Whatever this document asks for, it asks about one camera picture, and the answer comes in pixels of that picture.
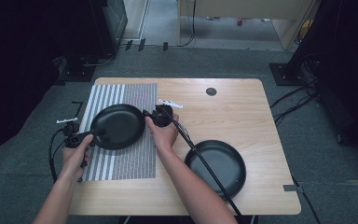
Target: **pan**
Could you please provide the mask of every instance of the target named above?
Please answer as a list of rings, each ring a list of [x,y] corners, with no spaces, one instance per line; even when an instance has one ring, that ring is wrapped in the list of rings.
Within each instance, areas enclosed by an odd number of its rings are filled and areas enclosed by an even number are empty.
[[[218,140],[200,142],[196,144],[196,149],[222,183],[228,197],[237,195],[246,180],[246,167],[241,154],[231,145]],[[227,199],[194,150],[188,151],[185,164],[223,200]]]
[[[110,105],[95,116],[90,130],[96,133],[95,145],[122,149],[135,143],[145,131],[145,117],[133,105]]]

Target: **forearm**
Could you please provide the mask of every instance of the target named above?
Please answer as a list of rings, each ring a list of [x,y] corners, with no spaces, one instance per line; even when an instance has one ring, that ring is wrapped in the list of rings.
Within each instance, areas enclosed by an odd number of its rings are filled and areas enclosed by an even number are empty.
[[[59,178],[53,185],[34,223],[66,223],[76,182]]]
[[[172,150],[160,150],[158,156],[196,223],[237,223],[223,200]]]

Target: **wooden table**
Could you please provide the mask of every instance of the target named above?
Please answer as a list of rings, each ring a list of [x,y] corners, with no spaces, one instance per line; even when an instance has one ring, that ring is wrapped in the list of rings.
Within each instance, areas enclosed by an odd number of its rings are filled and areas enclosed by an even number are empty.
[[[233,202],[244,215],[300,212],[296,192],[283,188],[293,185],[293,181],[260,80],[104,77],[95,81],[95,85],[132,83],[158,83],[158,98],[184,105],[174,112],[195,144],[216,139],[240,152],[247,177]],[[209,96],[208,88],[215,88],[217,94]],[[189,151],[180,136],[173,148],[182,159]],[[159,159],[156,167],[156,178],[77,184],[70,214],[188,215]]]
[[[272,19],[283,49],[289,49],[315,3],[316,0],[197,0],[195,17]],[[181,17],[193,16],[193,6],[194,0],[178,0],[178,45]]]

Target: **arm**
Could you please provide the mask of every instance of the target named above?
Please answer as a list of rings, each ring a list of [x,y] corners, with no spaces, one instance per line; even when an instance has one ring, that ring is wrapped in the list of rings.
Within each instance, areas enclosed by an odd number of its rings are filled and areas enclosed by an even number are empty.
[[[237,223],[223,200],[203,180],[195,175],[172,150],[177,130],[171,123],[159,128],[151,118],[147,126],[157,148],[158,157],[167,170],[187,212],[196,223]]]
[[[66,223],[77,180],[83,175],[80,164],[86,155],[86,147],[92,140],[92,134],[85,137],[77,148],[66,147],[62,150],[63,167],[50,194],[46,198],[34,223]]]

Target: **placemat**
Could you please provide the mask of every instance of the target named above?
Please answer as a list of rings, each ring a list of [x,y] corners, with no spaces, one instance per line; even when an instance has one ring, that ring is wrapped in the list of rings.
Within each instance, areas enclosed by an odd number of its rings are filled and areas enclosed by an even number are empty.
[[[127,104],[141,111],[153,111],[156,101],[157,84],[94,85],[80,131],[89,131],[94,117],[110,105]],[[147,131],[128,147],[106,150],[95,146],[89,149],[89,155],[91,161],[85,167],[84,181],[156,177],[156,149]]]

